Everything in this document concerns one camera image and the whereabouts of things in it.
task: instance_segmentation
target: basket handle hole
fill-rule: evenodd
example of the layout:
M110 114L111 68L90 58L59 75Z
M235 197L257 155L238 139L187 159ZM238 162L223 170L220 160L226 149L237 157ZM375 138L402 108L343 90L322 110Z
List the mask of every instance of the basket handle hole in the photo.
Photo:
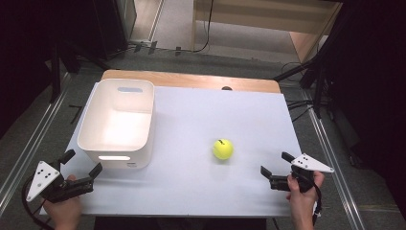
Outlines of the basket handle hole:
M142 88L133 88L133 87L118 87L117 90L122 93L142 93Z

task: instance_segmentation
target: cable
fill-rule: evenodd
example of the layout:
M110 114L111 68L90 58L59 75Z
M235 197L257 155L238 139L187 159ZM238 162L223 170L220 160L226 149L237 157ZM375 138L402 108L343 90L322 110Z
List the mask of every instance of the cable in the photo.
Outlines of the cable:
M277 224L277 220L276 220L275 218L272 218L272 221L274 222L275 228L276 228L277 230L280 230L280 228L279 228L279 226L278 226L278 224Z
M214 0L212 0L212 4L210 5L209 23L208 23L208 25L207 25L207 40L206 40L206 44L205 44L205 45L203 46L203 48L201 48L200 50L193 51L194 53L198 53L198 52L204 50L204 49L206 48L206 46L209 44L209 38L210 38L210 23L212 22L213 2L214 2Z
M297 61L287 62L285 65L282 66L282 68L281 68L281 74L283 74L283 68L284 68L286 65L288 65L288 64L300 64L300 66L302 66L302 64L301 64L300 62L297 62ZM291 80L290 77L289 77L289 78L286 78L286 80L296 82L295 80Z
M301 115L297 116L295 119L292 120L292 123L296 122L299 118L301 118L305 113L310 109L313 108L313 106L307 108Z
M209 40L210 40L210 25L211 25L211 22L212 22L213 4L214 4L214 0L212 0L212 4L210 5L210 14L209 14L209 21L208 21L208 26L207 26L207 32L206 32L206 24L203 24L203 26L204 26L204 31L205 31L205 34L206 34L206 36L207 36L206 43L205 43L205 45L203 46L203 48L201 48L200 50L196 50L196 51L192 51L192 50L173 50L173 49L165 49L165 48L153 48L153 49L154 49L154 50L158 50L158 51L186 52L186 53L199 53L199 52L203 51L204 49L206 49L206 47L209 45ZM144 45L141 45L141 48L149 49L148 46L144 46Z
M21 190L21 201L23 202L24 209L27 212L27 214L30 216L30 218L34 221L35 224L37 224L38 226L40 226L41 228L46 229L46 230L54 230L54 228L52 228L47 223L41 221L39 218L36 218L34 215L36 212L39 211L39 209L41 208L43 203L41 204L41 206L39 206L39 208L37 208L35 210L34 213L32 213L30 207L28 206L27 200L24 198L27 196L28 185L30 184L30 182L33 181L33 179L34 179L34 173L30 177L28 177L28 179L25 181L23 188Z

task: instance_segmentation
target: white plastic bin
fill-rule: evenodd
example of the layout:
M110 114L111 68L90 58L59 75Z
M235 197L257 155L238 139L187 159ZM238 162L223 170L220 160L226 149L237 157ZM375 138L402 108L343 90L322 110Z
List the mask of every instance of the white plastic bin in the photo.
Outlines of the white plastic bin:
M145 167L151 158L154 85L147 80L102 80L90 99L78 146L104 168Z

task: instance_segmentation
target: white table surface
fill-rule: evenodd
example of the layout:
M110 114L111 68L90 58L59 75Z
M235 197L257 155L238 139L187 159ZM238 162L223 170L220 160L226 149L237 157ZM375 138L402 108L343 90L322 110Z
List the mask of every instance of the white table surface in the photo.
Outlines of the white table surface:
M286 192L270 189L260 166L288 175L282 151L301 150L283 94L155 87L152 158L140 170L103 169L94 192L81 196L83 213L96 216L289 216ZM78 126L68 150L77 153L61 172L86 177L96 163L78 147ZM217 139L233 142L226 161Z

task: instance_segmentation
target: hand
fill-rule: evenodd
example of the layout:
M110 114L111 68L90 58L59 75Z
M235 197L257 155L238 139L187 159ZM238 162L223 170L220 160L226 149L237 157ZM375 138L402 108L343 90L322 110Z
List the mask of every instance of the hand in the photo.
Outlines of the hand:
M321 172L314 172L314 183L320 188L323 184L325 176ZM287 184L290 193L286 199L290 201L290 211L293 224L296 230L313 229L313 207L317 200L316 189L313 187L305 193L299 190L298 180L289 175L287 177Z
M69 175L68 180L76 180L74 175ZM44 202L44 209L55 223L56 230L77 229L81 215L81 203L78 196L59 203Z

